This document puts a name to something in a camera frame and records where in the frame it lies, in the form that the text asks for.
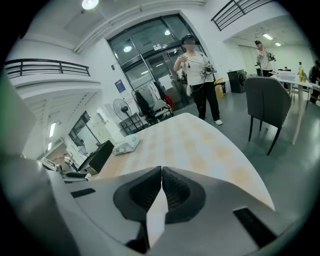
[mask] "ceiling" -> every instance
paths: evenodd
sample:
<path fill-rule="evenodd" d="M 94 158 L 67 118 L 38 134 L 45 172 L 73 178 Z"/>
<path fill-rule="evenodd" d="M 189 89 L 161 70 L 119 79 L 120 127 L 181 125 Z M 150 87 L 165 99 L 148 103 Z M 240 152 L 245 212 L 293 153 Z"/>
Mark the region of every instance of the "ceiling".
<path fill-rule="evenodd" d="M 82 8 L 82 0 L 51 0 L 34 17 L 26 39 L 44 41 L 75 49 L 84 39 L 105 25 L 104 29 L 116 27 L 115 22 L 121 22 L 133 14 L 139 14 L 152 8 L 163 6 L 169 9 L 173 5 L 203 5 L 206 0 L 99 0 L 97 7 L 91 10 Z M 135 8 L 132 13 L 124 13 Z M 111 22 L 117 15 L 117 21 Z"/>
<path fill-rule="evenodd" d="M 268 40 L 263 33 L 269 34 L 273 40 Z M 255 40 L 261 41 L 265 47 L 275 47 L 275 43 L 283 46 L 306 46 L 311 47 L 308 38 L 297 25 L 291 15 L 284 15 L 272 18 L 251 26 L 233 36 L 254 43 Z"/>
<path fill-rule="evenodd" d="M 85 90 L 67 90 L 51 92 L 24 99 L 24 102 L 36 116 L 35 126 L 26 144 L 25 155 L 37 158 L 52 145 L 64 137 L 64 131 L 75 111 L 87 103 L 95 92 Z M 49 138 L 50 126 L 56 123 L 53 136 Z"/>

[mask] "balcony railing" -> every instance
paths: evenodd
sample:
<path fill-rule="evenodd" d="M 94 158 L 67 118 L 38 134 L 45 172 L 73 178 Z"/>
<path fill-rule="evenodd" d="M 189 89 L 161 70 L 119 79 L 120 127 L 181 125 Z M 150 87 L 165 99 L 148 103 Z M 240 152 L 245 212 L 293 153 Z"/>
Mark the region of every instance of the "balcony railing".
<path fill-rule="evenodd" d="M 274 0 L 231 0 L 212 19 L 221 31 L 254 9 Z"/>
<path fill-rule="evenodd" d="M 9 78 L 38 74 L 69 74 L 90 77 L 88 66 L 53 59 L 20 58 L 8 60 L 4 65 Z"/>

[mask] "white t-shirt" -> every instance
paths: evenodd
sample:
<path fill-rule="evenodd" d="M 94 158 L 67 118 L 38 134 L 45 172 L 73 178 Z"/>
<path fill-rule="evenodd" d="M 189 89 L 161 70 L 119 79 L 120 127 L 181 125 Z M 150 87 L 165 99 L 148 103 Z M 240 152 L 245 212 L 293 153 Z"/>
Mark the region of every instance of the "white t-shirt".
<path fill-rule="evenodd" d="M 258 58 L 259 58 L 259 61 L 260 61 L 260 68 L 262 70 L 272 70 L 271 64 L 270 64 L 269 59 L 267 57 L 266 49 L 263 47 L 262 51 L 257 49 L 256 52 L 258 54 Z"/>
<path fill-rule="evenodd" d="M 209 60 L 207 56 L 202 53 L 203 56 L 199 52 L 195 52 L 195 56 L 189 56 L 184 53 L 182 56 L 187 57 L 187 61 L 185 63 L 181 63 L 182 70 L 186 73 L 187 82 L 189 86 L 200 85 L 205 82 L 213 82 L 214 76 L 212 74 L 208 74 L 206 78 L 200 75 L 200 72 L 203 70 L 204 66 L 209 65 Z"/>

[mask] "gray floor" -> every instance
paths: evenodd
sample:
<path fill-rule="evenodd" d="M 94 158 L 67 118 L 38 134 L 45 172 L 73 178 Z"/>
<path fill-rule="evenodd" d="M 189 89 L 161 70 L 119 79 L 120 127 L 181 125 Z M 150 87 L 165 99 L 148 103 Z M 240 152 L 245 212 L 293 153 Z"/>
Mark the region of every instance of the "gray floor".
<path fill-rule="evenodd" d="M 219 129 L 249 159 L 263 179 L 276 211 L 290 219 L 305 216 L 319 191 L 320 178 L 320 107 L 309 103 L 295 145 L 291 141 L 298 119 L 297 100 L 291 106 L 279 138 L 269 156 L 277 128 L 254 119 L 248 142 L 250 116 L 246 94 L 228 93 L 218 100 L 223 125 L 216 125 L 207 102 L 205 121 Z M 175 112 L 198 116 L 193 104 Z"/>

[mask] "black trash can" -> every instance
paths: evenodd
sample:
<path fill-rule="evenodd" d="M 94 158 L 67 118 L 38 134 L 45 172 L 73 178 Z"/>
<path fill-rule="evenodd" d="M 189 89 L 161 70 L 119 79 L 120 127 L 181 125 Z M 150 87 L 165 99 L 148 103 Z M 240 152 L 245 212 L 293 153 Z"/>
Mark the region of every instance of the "black trash can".
<path fill-rule="evenodd" d="M 228 72 L 231 92 L 241 94 L 245 90 L 246 72 L 242 70 Z"/>

